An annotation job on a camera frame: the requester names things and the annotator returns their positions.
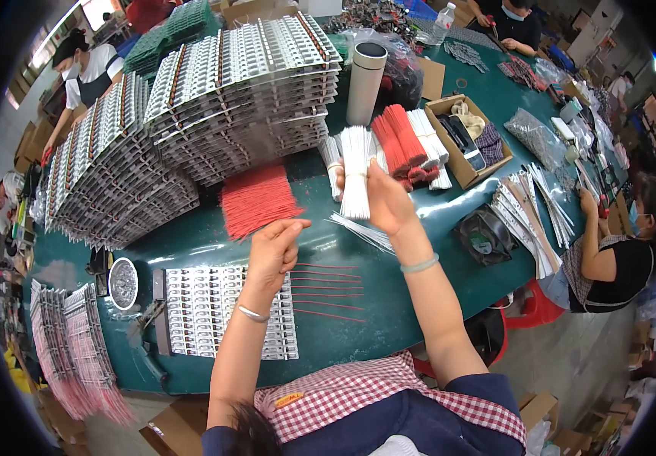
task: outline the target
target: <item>red checkered apron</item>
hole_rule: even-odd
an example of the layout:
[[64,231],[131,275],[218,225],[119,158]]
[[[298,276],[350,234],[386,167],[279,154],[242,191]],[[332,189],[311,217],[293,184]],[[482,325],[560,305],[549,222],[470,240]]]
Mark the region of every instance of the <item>red checkered apron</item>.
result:
[[286,443],[399,391],[413,389],[468,423],[504,433],[525,447],[526,427],[518,416],[478,397],[430,389],[414,374],[408,351],[380,360],[331,366],[283,386],[258,389],[254,405]]

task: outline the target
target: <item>black apron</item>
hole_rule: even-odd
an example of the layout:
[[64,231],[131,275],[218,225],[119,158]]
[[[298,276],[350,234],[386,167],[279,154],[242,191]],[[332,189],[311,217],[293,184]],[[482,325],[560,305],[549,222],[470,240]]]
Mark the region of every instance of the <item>black apron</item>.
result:
[[117,59],[119,55],[114,55],[107,65],[104,67],[104,72],[99,75],[97,79],[92,82],[87,82],[86,84],[77,76],[77,85],[79,86],[79,99],[82,100],[82,103],[87,107],[95,104],[97,98],[101,97],[104,94],[104,91],[107,90],[113,84],[113,80],[110,79],[110,75],[107,74],[107,69],[110,68],[110,65]]

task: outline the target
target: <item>silver bangle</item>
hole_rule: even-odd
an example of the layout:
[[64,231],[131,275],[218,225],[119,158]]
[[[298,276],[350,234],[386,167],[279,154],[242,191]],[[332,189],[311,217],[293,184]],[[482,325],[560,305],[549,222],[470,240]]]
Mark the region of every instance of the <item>silver bangle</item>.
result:
[[422,272],[425,269],[429,269],[434,266],[440,260],[440,255],[435,253],[432,260],[424,261],[414,266],[404,266],[403,264],[399,267],[404,274],[411,274],[413,272]]
[[238,308],[241,310],[242,314],[250,317],[251,320],[256,321],[257,323],[266,323],[269,320],[269,315],[265,317],[264,315],[259,315],[258,313],[252,312],[250,309],[242,306],[238,306]]

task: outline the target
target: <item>water bottle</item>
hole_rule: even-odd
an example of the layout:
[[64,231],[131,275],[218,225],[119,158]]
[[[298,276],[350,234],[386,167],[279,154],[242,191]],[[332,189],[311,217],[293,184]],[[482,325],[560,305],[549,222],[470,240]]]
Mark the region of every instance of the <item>water bottle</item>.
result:
[[436,44],[442,44],[447,37],[447,32],[455,21],[455,4],[448,2],[447,6],[437,14],[437,20],[432,27],[432,38]]

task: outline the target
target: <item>black shirt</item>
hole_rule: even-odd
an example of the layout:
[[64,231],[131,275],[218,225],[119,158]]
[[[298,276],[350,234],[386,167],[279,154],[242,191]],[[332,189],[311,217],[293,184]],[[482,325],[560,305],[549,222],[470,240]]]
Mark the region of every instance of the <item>black shirt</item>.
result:
[[569,302],[571,312],[592,312],[600,314],[612,312],[625,307],[647,284],[653,265],[650,244],[639,239],[617,242],[602,250],[614,250],[614,259],[617,263],[617,276],[613,282],[594,280],[587,299],[598,303],[624,303],[618,306],[587,306],[586,311],[574,292],[569,287]]
[[[480,5],[480,11],[484,15],[491,14],[493,16],[500,41],[513,38],[515,41],[527,44],[533,50],[538,50],[538,44],[541,41],[541,23],[533,11],[523,21],[516,21],[508,17],[502,10],[500,7],[503,4],[502,0],[475,1]],[[476,19],[473,19],[467,27],[476,32],[493,33],[492,27],[482,27]]]

